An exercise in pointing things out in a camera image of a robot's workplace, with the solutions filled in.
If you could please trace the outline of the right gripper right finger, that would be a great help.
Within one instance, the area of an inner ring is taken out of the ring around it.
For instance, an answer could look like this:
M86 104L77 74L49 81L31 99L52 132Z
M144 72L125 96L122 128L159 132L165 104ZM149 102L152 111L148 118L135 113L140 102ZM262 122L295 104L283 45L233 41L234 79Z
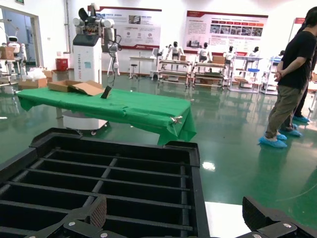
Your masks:
M301 225L284 212L267 208L255 199L245 196L242 200L242 216L249 233L242 238L315 238L316 230Z

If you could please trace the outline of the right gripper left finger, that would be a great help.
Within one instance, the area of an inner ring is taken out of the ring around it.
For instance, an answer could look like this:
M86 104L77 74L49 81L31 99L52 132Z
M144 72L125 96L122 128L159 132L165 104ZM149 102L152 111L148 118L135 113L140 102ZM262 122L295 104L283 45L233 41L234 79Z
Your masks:
M71 210L60 222L27 235L28 238L115 238L105 231L107 202L98 196L91 205Z

